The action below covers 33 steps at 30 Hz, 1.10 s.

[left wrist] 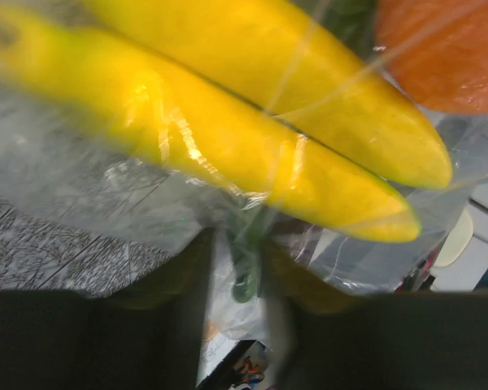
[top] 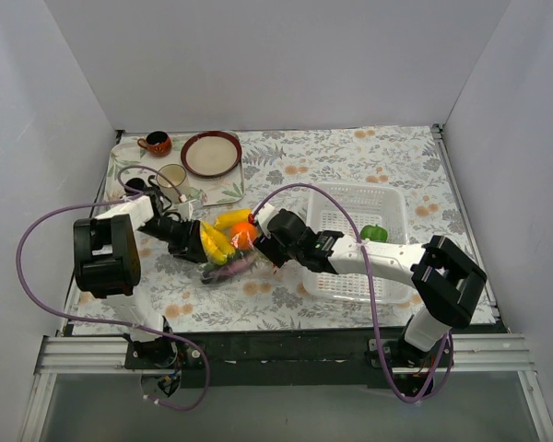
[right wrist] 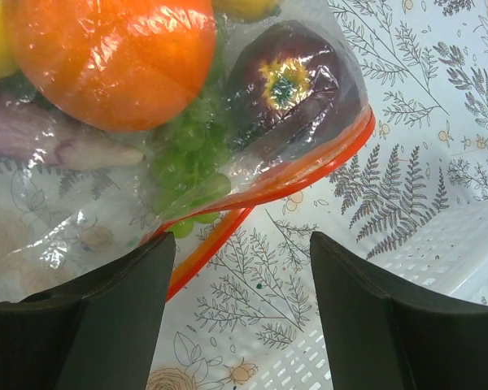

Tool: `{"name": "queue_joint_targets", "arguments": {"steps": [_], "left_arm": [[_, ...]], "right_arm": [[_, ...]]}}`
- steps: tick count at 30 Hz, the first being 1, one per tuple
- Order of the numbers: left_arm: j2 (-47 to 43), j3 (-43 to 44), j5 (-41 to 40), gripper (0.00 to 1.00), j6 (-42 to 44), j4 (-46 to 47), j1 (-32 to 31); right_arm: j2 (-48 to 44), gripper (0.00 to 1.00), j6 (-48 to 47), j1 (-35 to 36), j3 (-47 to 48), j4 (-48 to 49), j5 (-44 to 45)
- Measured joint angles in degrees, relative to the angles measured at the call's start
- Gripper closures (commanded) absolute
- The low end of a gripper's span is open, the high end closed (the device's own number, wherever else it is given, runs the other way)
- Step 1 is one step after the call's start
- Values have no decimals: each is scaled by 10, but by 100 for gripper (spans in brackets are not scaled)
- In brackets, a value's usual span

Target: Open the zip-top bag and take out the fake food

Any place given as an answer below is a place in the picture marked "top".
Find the orange fake fruit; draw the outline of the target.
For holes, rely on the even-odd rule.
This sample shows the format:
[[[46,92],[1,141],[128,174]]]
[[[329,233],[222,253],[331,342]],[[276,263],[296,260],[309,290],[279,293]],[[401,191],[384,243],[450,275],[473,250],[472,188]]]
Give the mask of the orange fake fruit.
[[[247,221],[236,223],[229,234],[231,244],[239,251],[251,250],[258,236],[256,227]]]

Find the dark purple fake eggplant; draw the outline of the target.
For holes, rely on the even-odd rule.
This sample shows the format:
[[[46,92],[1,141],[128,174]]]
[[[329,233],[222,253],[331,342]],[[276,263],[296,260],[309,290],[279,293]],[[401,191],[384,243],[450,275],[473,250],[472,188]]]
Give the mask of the dark purple fake eggplant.
[[[227,281],[232,277],[251,269],[254,265],[255,259],[256,257],[254,255],[247,255],[231,260],[226,264],[213,265],[212,267],[203,270],[200,281],[204,285]]]

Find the yellow fake banana bunch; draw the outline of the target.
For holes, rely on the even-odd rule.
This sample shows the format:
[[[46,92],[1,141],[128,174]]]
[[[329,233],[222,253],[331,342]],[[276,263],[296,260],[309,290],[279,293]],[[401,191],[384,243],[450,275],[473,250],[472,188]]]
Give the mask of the yellow fake banana bunch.
[[[235,256],[236,249],[227,237],[207,222],[200,222],[199,235],[209,262],[215,265],[224,265]]]

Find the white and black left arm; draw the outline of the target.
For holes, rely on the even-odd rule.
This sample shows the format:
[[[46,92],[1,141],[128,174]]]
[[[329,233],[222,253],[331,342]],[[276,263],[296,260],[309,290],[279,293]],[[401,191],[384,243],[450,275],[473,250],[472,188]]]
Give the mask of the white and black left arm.
[[[112,308],[115,318],[127,328],[128,341],[138,358],[166,368],[176,361],[178,347],[162,335],[171,332],[167,319],[138,288],[141,263],[136,231],[167,243],[169,253],[177,259],[206,262],[201,223],[164,211],[156,194],[144,194],[74,223],[76,285]]]

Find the clear zip top bag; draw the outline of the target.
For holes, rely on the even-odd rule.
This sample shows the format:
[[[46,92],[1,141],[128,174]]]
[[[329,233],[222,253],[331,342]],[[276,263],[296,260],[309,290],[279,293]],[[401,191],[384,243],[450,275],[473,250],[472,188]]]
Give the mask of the clear zip top bag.
[[[210,222],[207,222],[207,223],[208,223],[209,225],[211,225],[211,226],[214,226],[214,222],[215,222],[215,220],[214,220],[212,223],[210,223]],[[219,231],[220,231],[221,233],[223,233],[223,234],[227,237],[227,239],[229,240],[229,242],[230,242],[230,234],[229,234],[230,229],[223,230],[223,231],[219,230]],[[240,257],[247,256],[247,255],[254,255],[254,256],[256,257],[256,259],[255,259],[255,262],[254,262],[253,267],[252,267],[251,269],[249,269],[248,271],[246,271],[246,272],[249,272],[249,271],[251,271],[252,269],[255,269],[256,267],[259,267],[259,266],[264,266],[264,267],[266,267],[266,266],[270,265],[270,266],[272,267],[272,269],[273,269],[273,272],[276,273],[277,270],[280,268],[280,267],[276,267],[272,262],[270,262],[263,254],[261,254],[261,253],[260,253],[258,250],[256,250],[254,247],[253,247],[251,250],[247,250],[247,251],[239,251],[239,250],[236,249],[236,254],[235,254],[235,256],[234,256],[233,258],[231,258],[231,259],[229,260],[229,262],[230,262],[231,260],[238,259],[238,258],[240,258]],[[199,266],[199,276],[198,276],[198,279],[199,279],[199,282],[200,282],[201,285],[204,285],[204,284],[202,284],[201,281],[200,281],[200,277],[201,277],[201,274],[202,274],[203,270],[205,270],[206,268],[212,267],[213,265],[215,265],[215,264],[213,264],[213,263],[207,261],[207,263],[203,263],[203,264],[201,264],[201,265]],[[209,285],[220,285],[220,284],[222,284],[222,283],[228,282],[229,280],[224,281],[224,282],[221,282],[221,283],[214,283],[214,284],[209,284]]]

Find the green fake bell pepper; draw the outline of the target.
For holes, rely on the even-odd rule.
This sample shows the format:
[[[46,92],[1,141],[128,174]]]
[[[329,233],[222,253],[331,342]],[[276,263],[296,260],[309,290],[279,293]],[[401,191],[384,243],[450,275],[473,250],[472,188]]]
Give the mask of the green fake bell pepper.
[[[366,225],[359,232],[363,240],[385,243],[388,239],[388,232],[379,225]]]

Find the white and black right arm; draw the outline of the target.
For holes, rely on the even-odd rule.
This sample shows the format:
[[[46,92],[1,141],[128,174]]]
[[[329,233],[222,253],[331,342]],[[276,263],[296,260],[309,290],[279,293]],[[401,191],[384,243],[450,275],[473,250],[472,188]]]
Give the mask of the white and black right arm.
[[[444,236],[414,245],[358,240],[340,231],[315,232],[271,205],[248,219],[259,231],[254,247],[276,267],[295,261],[312,273],[361,274],[414,288],[424,305],[391,346],[395,362],[419,366],[447,332],[467,328],[486,285],[486,273]]]

